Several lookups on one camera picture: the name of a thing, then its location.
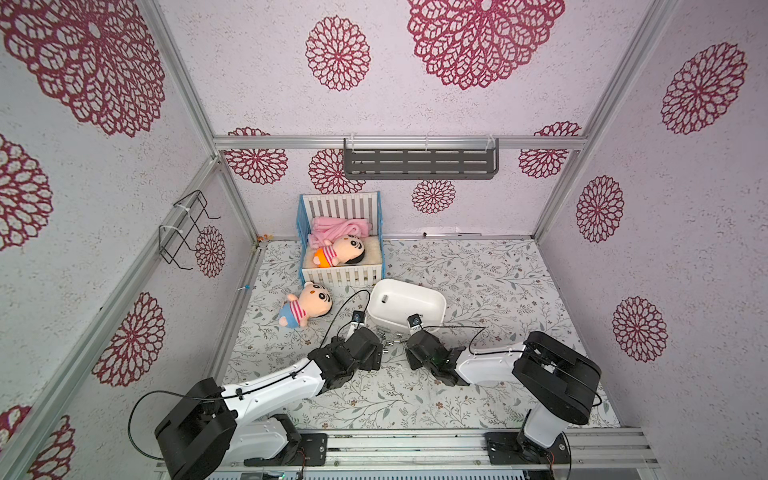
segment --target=floral floor mat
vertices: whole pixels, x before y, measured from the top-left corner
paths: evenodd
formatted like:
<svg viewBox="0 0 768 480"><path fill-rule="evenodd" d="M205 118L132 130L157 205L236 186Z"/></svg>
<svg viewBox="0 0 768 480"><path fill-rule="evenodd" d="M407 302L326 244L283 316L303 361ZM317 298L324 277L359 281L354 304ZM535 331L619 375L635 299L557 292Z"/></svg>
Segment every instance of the floral floor mat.
<svg viewBox="0 0 768 480"><path fill-rule="evenodd" d="M388 278L433 288L448 301L446 325L487 326L478 347L508 345L543 330L584 353L571 319L533 240L385 240ZM225 382L241 382L285 368L319 346L341 304L355 289L333 291L329 315L305 329L277 325L288 293L300 290L298 242L270 242L253 285L248 309L229 361ZM362 310L367 295L351 300L329 337ZM467 345L475 329L440 329L443 343ZM424 369L411 371L402 346L386 347L378 372L357 372L341 388L285 408L300 429L460 429L519 427L535 404L517 382L448 387ZM604 402L587 426L618 427Z"/></svg>

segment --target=aluminum frame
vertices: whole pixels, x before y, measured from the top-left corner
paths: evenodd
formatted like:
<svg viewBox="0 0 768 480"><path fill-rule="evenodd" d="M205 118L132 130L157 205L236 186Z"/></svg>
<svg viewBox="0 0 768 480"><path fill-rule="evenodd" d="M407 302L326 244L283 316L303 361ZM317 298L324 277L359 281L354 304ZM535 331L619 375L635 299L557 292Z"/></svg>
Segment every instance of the aluminum frame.
<svg viewBox="0 0 768 480"><path fill-rule="evenodd" d="M574 189L574 185L578 182L581 175L584 173L590 156L599 145L602 138L607 133L607 126L615 117L618 107L626 97L627 93L631 89L635 80L639 76L642 67L647 61L650 53L653 51L655 45L660 40L660 37L666 28L669 20L671 19L674 9L677 7L679 0L654 0L653 4L649 7L648 12L644 18L643 23L637 30L637 33L633 37L631 45L625 53L622 62L611 79L606 92L604 93L598 108L591 116L587 127L584 129L585 136L580 137L536 137L536 136L500 136L499 147L504 149L520 149L520 148L552 148L552 149L568 149L568 150L581 150L581 154L571 154L570 161L566 164L563 173L561 174L558 184L552 192L545 210L540 216L537 227L534 232L534 238L537 240L542 239L550 230L554 219L558 212L562 208L565 199L570 195ZM200 103L200 99L195 91L194 84L192 83L187 69L184 67L184 63L179 54L178 48L170 35L170 30L167 23L164 20L162 11L155 0L137 0L138 7L144 16L144 20L147 22L153 38L161 51L164 61L166 63L167 70L170 76L177 84L177 89L182 97L187 110L192 117L197 132L200 135L201 140L206 145L212 158L206 160L204 165L199 169L194 179L190 183L190 186L185 190L185 194L190 193L193 190L205 188L207 183L212 178L212 175L216 171L218 160L213 157L216 155L219 149L230 148L341 148L343 147L344 136L264 136L264 137L222 137L214 136L210 127L210 122L205 114L205 111ZM354 138L352 146L355 148L466 148L466 149L479 149L484 148L488 144L488 137L469 136L469 137L420 137L420 136L371 136L371 137L353 137L350 135L350 140ZM256 236L256 228L253 225L253 221L248 214L247 209L244 206L244 202L240 192L237 189L236 184L233 182L230 169L223 164L224 170L227 172L228 181L225 181L227 188L225 188L227 195L233 202L237 214L240 216L241 223L246 227L246 232L252 237ZM171 212L166 216L164 224L166 225L180 225L184 220L184 215L180 209L171 209ZM129 271L122 278L118 287L108 297L104 307L101 309L98 315L91 322L91 325L87 328L84 335L78 340L75 348L70 355L64 360L62 365L57 369L48 384L43 388L42 393L35 401L31 414L22 423L19 430L14 434L11 441L5 446L5 449L0 456L0 478L20 478L25 475L29 465L40 451L41 447L47 440L50 432L55 427L58 420L61 418L61 414L68 406L71 399L77 393L79 386L87 377L92 366L101 354L101 351L107 345L111 335L117 329L119 322L124 317L127 310L130 308L132 299L135 297L138 290L153 273L154 268L160 261L160 257L156 253L155 246L157 244L157 234L147 242L147 245L141 251L134 263L131 265ZM242 308L243 296L240 299L237 298L233 301L233 306L230 309L230 314L233 315ZM227 327L223 329L220 351L226 352L227 345L230 339L227 339L227 330L231 330L228 321ZM211 372L220 372L222 368L222 361L220 356L217 357L209 366ZM580 437L581 435L587 435L593 429L575 429L569 430L571 437L571 445L574 446L573 439ZM594 434L598 437L604 436L606 433L610 436L611 433L615 433L617 430L621 430L621 433L633 433L635 435L642 435L640 429L598 429L598 432ZM400 458L412 458L419 462L429 462L429 458L434 458L438 450L424 451L419 449L418 455L415 455L417 450L406 449L406 455L403 456L403 450L397 450L395 446L391 447L389 451L385 451L385 447L393 442L389 439L391 435L392 439L401 439L404 436L408 436L410 433L411 438L417 439L430 439L433 442L445 442L447 446L443 446L442 451L449 452L440 458L440 465L446 465L446 462L464 462L465 460L475 456L472 461L472 468L488 468L482 459L478 457L480 454L480 446L477 443L477 435L482 435L482 430L472 430L467 433L466 430L458 430L458 433L452 434L452 430L440 430L436 434L430 435L429 431L422 430L397 430L397 431L366 431L365 435L356 438L350 431L325 431L326 433L332 433L334 442L338 442L340 439L352 438L355 439L358 451L345 449L339 452L330 452L329 458L331 460L339 461L339 467L342 464L344 468L350 467L353 462L358 462L357 468L369 469L369 462L382 461L375 466L377 469L381 469L382 465L390 465L391 469L414 469L414 468L434 468L434 465L425 465L424 463L418 463L414 465L408 462L407 465L401 463ZM467 439L465 445L448 445L448 440L451 435L457 439ZM369 451L363 451L367 445ZM589 448L584 448L584 457L574 456L578 465L574 465L574 468L588 468L601 465L604 467L621 467L621 466L633 466L638 468L656 468L654 465L655 458L647 457L652 455L650 448L647 452L637 453L634 450L645 450L645 448L639 449L630 447L627 452L627 445L614 445L624 447L622 449L605 449L602 451L588 452ZM460 459L454 460L457 456L457 452L471 452L471 455L461 455ZM483 455L482 458L487 460L487 456ZM584 460L588 460L589 465L585 465ZM530 465L525 466L526 469L531 469Z"/></svg>
<svg viewBox="0 0 768 480"><path fill-rule="evenodd" d="M586 137L546 137L538 135L475 135L475 136L432 136L432 135L217 135L214 143L220 150L259 148L344 148L346 139L350 150L484 150L493 147L498 139L501 149L557 148L581 149Z"/></svg>
<svg viewBox="0 0 768 480"><path fill-rule="evenodd" d="M168 75L173 78L176 83L178 93L181 96L184 106L187 108L187 112L190 115L198 136L203 141L208 153L211 156L219 156L225 170L229 170L226 172L229 179L225 181L224 190L227 192L227 196L235 207L235 212L240 218L240 224L245 231L248 232L253 243L258 243L258 233L253 223L253 219L250 217L250 213L245 207L243 195L240 193L240 190L234 182L233 174L227 165L226 159L223 155L219 155L218 149L214 143L214 132L211 129L210 121L205 114L203 104L200 101L200 96L197 94L197 90L195 90L194 83L189 75L189 71L184 65L184 60L176 46L174 37L170 33L170 28L165 21L162 9L157 3L157 0L137 0L136 4L141 15L144 17L144 20L147 22L147 27L161 53Z"/></svg>
<svg viewBox="0 0 768 480"><path fill-rule="evenodd" d="M326 464L307 467L321 472L371 470L472 469L547 470L548 465L491 465L485 447L486 432L519 429L418 429L418 430L303 430L328 435ZM641 429L568 429L573 462L583 468L660 468ZM156 465L156 472L164 471ZM216 472L296 472L301 467L246 467L221 465ZM555 465L567 470L567 465Z"/></svg>
<svg viewBox="0 0 768 480"><path fill-rule="evenodd" d="M203 190L217 174L217 165L216 158L205 160L181 196L195 190ZM191 207L191 199L189 201L187 206ZM185 210L171 207L162 224L180 228L186 218ZM173 232L169 229L159 240L168 241ZM29 415L0 454L0 478L22 478L26 475L29 465L42 450L45 441L109 344L141 288L160 263L157 242L158 233L154 231L152 238L104 302L72 351L45 384Z"/></svg>
<svg viewBox="0 0 768 480"><path fill-rule="evenodd" d="M600 99L598 107L584 128L587 143L581 152L571 152L563 171L560 173L558 182L547 199L534 229L533 237L536 240L541 241L546 237L565 201L574 192L592 155L616 118L624 99L632 90L635 81L640 77L643 67L650 58L650 54L661 40L661 36L667 29L679 2L680 0L654 0L648 7L643 22L637 28L629 48L624 53L621 63Z"/></svg>
<svg viewBox="0 0 768 480"><path fill-rule="evenodd" d="M258 247L251 250L248 258L243 279L240 284L252 286L256 281L259 268L264 261L264 251L269 242L262 242ZM248 307L250 296L253 293L252 288L238 290L232 299L232 305L227 313L227 321L219 334L216 345L218 348L211 358L208 367L205 369L206 375L212 377L219 384L223 382L224 375L227 373L227 364L232 354L237 334L240 332L240 326L245 318L245 311Z"/></svg>

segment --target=pink blanket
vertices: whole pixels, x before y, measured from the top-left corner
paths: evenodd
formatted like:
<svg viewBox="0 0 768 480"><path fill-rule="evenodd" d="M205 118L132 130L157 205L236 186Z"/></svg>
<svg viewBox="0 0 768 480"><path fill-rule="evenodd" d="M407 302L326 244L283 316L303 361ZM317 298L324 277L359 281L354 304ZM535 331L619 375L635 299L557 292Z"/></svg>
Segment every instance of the pink blanket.
<svg viewBox="0 0 768 480"><path fill-rule="evenodd" d="M314 217L312 219L312 233L307 238L311 248L320 248L325 245L325 240L335 241L345 235L354 235L365 238L371 231L371 224L365 219Z"/></svg>

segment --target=blue shorts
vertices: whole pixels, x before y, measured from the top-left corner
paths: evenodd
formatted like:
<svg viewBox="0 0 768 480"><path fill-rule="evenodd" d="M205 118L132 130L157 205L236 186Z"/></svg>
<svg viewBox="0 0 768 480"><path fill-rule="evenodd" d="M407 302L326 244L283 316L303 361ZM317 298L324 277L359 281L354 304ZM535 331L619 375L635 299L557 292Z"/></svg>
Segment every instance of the blue shorts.
<svg viewBox="0 0 768 480"><path fill-rule="evenodd" d="M281 308L277 314L278 320L280 320L283 317L286 317L286 320L288 320L288 328L290 329L299 328L299 322L298 320L296 320L296 317L293 316L293 312L291 312L290 310L290 302L283 305L283 308Z"/></svg>

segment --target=cartoon plush toy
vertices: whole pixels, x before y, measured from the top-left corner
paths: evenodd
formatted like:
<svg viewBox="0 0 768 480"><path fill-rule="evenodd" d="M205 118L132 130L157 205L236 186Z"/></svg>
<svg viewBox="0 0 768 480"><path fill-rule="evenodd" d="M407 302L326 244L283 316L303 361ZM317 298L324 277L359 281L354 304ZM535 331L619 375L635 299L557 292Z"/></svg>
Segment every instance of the cartoon plush toy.
<svg viewBox="0 0 768 480"><path fill-rule="evenodd" d="M331 294L324 286L307 282L299 296L288 294L288 303L283 305L277 317L282 326L304 328L310 322L310 317L323 316L332 306Z"/></svg>
<svg viewBox="0 0 768 480"><path fill-rule="evenodd" d="M330 240L325 241L323 248L317 249L312 263L320 268L337 266L341 263L360 263L366 254L362 240L354 235L345 235L331 244Z"/></svg>

